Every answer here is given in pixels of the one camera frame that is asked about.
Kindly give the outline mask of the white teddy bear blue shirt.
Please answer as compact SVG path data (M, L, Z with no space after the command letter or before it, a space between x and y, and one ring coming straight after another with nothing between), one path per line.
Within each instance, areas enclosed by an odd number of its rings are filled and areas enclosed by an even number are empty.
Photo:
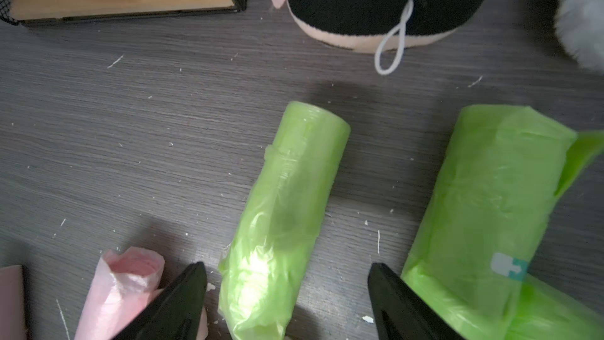
M603 73L603 0L558 0L555 34L582 69Z

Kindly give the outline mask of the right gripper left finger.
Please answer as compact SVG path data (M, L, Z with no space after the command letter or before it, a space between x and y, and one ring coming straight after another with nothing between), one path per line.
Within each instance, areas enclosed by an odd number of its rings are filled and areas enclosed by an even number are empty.
M114 340L195 340L201 324L207 274L193 263L118 333Z

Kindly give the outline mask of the small doll striped hat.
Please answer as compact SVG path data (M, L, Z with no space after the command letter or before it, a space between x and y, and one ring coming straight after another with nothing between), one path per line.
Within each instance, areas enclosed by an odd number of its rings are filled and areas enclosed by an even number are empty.
M372 54L381 76L394 72L404 51L435 43L465 25L484 0L271 0L287 6L311 38Z

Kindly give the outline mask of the green trash bag roll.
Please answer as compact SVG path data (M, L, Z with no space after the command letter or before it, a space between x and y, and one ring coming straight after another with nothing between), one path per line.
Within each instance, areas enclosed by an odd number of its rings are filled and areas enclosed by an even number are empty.
M601 339L602 317L528 269L558 200L602 154L528 106L459 114L402 277L466 339Z
M219 264L233 339L285 338L350 132L315 105L286 107Z

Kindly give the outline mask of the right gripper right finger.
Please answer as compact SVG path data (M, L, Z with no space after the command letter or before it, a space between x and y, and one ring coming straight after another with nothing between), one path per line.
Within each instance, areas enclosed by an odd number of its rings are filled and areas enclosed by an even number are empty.
M463 340L388 265L372 264L367 284L379 340Z

